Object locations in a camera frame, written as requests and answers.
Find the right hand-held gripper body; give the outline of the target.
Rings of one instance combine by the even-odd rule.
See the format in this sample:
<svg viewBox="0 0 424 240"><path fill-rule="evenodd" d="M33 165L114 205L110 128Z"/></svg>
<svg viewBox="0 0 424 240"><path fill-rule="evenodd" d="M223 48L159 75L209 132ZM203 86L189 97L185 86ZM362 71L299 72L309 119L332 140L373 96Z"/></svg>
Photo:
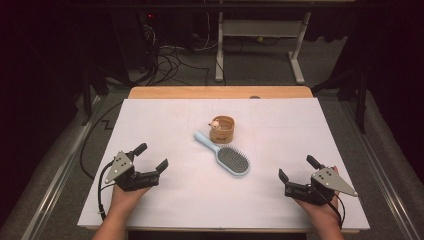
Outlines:
<svg viewBox="0 0 424 240"><path fill-rule="evenodd" d="M324 167L313 173L309 184L298 184L288 181L285 195L293 199L322 206L329 203L336 192L357 197L357 191L349 185L333 168Z"/></svg>

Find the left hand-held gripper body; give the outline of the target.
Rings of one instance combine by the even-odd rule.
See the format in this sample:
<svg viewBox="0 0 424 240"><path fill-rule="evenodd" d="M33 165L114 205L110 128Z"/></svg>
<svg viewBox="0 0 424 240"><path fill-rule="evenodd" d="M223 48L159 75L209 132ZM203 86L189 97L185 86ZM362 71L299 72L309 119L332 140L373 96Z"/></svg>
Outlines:
<svg viewBox="0 0 424 240"><path fill-rule="evenodd" d="M126 192L157 186L160 173L158 171L137 172L133 164L135 156L134 152L118 152L111 162L105 183L113 182Z"/></svg>

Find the light blue hairbrush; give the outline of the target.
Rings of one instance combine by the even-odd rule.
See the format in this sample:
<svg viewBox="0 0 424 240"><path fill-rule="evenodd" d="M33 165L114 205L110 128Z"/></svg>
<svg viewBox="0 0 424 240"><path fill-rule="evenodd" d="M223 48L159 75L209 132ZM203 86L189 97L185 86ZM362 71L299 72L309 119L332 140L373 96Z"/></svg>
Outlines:
<svg viewBox="0 0 424 240"><path fill-rule="evenodd" d="M249 160L238 149L230 145L217 145L200 131L196 131L193 136L196 141L211 149L217 163L232 175L244 176L250 170Z"/></svg>

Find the wooden cup with figurine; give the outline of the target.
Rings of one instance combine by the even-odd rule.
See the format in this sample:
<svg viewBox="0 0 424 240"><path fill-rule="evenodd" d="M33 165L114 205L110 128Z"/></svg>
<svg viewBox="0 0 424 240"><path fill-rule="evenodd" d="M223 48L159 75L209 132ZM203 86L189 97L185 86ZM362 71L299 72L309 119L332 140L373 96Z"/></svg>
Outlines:
<svg viewBox="0 0 424 240"><path fill-rule="evenodd" d="M235 131L235 121L229 116L216 116L209 123L209 137L217 144L229 144L232 142Z"/></svg>

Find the person's left hand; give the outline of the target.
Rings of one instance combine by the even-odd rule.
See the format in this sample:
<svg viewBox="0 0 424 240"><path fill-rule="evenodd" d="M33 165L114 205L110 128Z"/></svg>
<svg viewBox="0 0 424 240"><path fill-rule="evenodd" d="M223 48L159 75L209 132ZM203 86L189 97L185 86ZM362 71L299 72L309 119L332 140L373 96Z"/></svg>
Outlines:
<svg viewBox="0 0 424 240"><path fill-rule="evenodd" d="M128 217L137 206L141 197L148 191L149 188L124 191L119 186L115 185L113 187L109 214Z"/></svg>

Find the person's right hand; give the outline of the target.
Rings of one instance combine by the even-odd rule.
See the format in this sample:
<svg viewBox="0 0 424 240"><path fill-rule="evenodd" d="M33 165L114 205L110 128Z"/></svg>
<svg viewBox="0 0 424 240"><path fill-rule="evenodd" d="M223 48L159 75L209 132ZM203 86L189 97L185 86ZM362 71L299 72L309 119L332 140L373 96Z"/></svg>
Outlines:
<svg viewBox="0 0 424 240"><path fill-rule="evenodd" d="M328 227L340 229L340 215L338 211L338 198L333 196L328 204L317 206L295 199L295 202L306 212L312 226L316 230L323 230Z"/></svg>

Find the white table cover sheet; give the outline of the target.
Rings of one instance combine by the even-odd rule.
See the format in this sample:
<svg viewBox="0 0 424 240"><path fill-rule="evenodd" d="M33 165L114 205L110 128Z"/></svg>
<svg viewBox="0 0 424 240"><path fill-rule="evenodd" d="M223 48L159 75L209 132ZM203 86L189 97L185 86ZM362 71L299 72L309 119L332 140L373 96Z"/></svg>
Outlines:
<svg viewBox="0 0 424 240"><path fill-rule="evenodd" d="M232 144L250 163L244 176L230 174L193 137L208 133L219 115L235 121ZM306 158L312 155L350 178L315 98L127 99L102 161L142 143L148 148L134 160L138 171L151 171L163 160L169 166L134 210L131 228L304 232L308 218L285 196L278 173L309 182L314 169Z"/></svg>

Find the black metal stand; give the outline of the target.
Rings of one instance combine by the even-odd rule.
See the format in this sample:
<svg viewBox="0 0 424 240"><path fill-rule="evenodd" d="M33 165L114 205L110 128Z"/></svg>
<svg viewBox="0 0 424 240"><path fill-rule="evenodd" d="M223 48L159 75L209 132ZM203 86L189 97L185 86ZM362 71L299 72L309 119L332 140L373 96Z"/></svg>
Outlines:
<svg viewBox="0 0 424 240"><path fill-rule="evenodd" d="M92 115L91 89L99 96L106 96L109 92L106 77L97 65L85 66L82 69L83 126L88 124Z"/></svg>
<svg viewBox="0 0 424 240"><path fill-rule="evenodd" d="M367 80L367 74L362 67L353 67L314 86L311 91L316 94L324 89L338 88L336 96L339 101L354 99L356 101L355 123L360 132L365 134Z"/></svg>

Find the dark computer tower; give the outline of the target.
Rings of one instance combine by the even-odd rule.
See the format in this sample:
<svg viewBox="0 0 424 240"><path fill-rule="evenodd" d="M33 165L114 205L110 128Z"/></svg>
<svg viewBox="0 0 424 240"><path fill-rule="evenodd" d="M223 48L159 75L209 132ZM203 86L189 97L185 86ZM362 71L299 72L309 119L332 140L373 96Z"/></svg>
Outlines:
<svg viewBox="0 0 424 240"><path fill-rule="evenodd" d="M129 70L151 69L154 65L154 34L137 12L112 15L125 65Z"/></svg>

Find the aluminium floor rail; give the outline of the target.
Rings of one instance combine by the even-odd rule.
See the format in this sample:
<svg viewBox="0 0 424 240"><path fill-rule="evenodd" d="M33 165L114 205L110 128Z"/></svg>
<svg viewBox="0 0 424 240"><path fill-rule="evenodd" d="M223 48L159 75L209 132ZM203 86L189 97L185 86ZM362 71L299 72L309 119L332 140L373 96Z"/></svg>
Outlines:
<svg viewBox="0 0 424 240"><path fill-rule="evenodd" d="M371 172L379 186L388 208L391 211L391 214L404 236L404 239L424 240L424 237L419 235L416 226L414 225L410 215L407 213L406 205L401 200L400 195L396 192L394 185L391 182L392 177L385 172L376 152L372 149L368 136L362 133L357 126L355 112L352 106L348 102L341 102L340 105L360 139L360 142L366 152L366 159Z"/></svg>
<svg viewBox="0 0 424 240"><path fill-rule="evenodd" d="M21 198L25 207L34 205L35 209L29 210L31 219L19 240L38 240L41 236L77 162L76 155L92 127L91 118L98 114L104 101L101 96L89 100L92 112L86 114L82 98L77 99L80 107L77 116L47 151Z"/></svg>

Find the white metal desk frame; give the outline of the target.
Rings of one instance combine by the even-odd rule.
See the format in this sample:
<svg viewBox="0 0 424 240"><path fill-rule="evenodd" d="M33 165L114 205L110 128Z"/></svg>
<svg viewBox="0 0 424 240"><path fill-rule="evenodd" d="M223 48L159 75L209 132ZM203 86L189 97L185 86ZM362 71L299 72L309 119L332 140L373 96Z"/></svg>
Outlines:
<svg viewBox="0 0 424 240"><path fill-rule="evenodd" d="M218 13L218 42L216 54L215 81L224 80L223 39L231 37L274 37L295 38L296 46L287 53L295 80L299 85L305 84L298 55L309 25L311 13L303 14L302 20L229 20L224 13Z"/></svg>

